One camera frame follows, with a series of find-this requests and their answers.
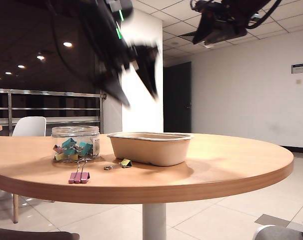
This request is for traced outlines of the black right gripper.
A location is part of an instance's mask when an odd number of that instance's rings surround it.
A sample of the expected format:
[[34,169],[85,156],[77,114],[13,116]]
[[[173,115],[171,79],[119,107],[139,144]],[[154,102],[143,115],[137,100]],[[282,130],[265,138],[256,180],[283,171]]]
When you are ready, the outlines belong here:
[[212,45],[245,36],[245,27],[222,22],[248,24],[266,4],[266,0],[192,0],[191,9],[202,14],[193,44],[204,41],[205,45]]

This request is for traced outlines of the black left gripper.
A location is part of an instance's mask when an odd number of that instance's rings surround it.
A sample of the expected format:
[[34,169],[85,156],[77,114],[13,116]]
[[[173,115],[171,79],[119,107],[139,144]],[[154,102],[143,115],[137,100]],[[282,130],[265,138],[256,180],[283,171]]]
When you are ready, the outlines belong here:
[[129,108],[130,103],[123,92],[118,73],[122,71],[122,66],[128,69],[129,63],[136,61],[136,73],[153,99],[158,98],[155,80],[155,64],[159,52],[157,45],[127,45],[122,39],[108,38],[106,49],[109,62],[106,64],[106,71],[98,75],[98,85],[101,90]]

